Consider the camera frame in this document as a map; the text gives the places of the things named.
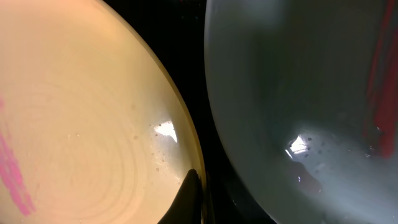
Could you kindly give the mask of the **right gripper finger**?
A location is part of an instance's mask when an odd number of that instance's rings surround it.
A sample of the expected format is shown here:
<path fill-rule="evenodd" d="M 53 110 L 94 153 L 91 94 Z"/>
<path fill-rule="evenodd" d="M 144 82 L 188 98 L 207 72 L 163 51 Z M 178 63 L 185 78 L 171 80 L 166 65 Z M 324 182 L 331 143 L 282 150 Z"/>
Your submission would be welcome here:
<path fill-rule="evenodd" d="M 158 224 L 202 224 L 204 190 L 195 169 L 190 169 L 165 215 Z"/>

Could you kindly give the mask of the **round black tray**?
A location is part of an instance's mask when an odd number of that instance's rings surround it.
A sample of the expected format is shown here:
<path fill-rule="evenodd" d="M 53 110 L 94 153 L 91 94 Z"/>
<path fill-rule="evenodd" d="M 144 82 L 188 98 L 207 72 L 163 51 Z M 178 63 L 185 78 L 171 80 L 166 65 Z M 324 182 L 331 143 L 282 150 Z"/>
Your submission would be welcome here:
<path fill-rule="evenodd" d="M 255 202 L 220 142 L 207 94 L 204 64 L 205 1 L 106 0 L 145 40 L 177 86 L 198 134 L 206 169 L 205 223 L 273 220 Z"/>

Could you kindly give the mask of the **light green plate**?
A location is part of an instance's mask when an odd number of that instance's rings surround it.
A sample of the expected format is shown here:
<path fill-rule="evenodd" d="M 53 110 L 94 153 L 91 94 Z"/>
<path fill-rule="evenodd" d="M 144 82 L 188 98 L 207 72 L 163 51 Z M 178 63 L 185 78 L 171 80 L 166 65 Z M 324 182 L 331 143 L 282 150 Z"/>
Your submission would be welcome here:
<path fill-rule="evenodd" d="M 276 223 L 397 222 L 397 2 L 212 0 L 223 148 Z"/>

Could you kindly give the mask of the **yellow plate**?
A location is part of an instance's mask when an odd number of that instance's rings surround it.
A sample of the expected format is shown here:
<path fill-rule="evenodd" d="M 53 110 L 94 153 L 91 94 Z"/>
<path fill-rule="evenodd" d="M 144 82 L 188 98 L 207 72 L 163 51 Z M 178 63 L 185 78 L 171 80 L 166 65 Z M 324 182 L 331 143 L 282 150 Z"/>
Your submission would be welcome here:
<path fill-rule="evenodd" d="M 1 1 L 1 222 L 157 223 L 196 173 L 170 75 L 103 1 Z"/>

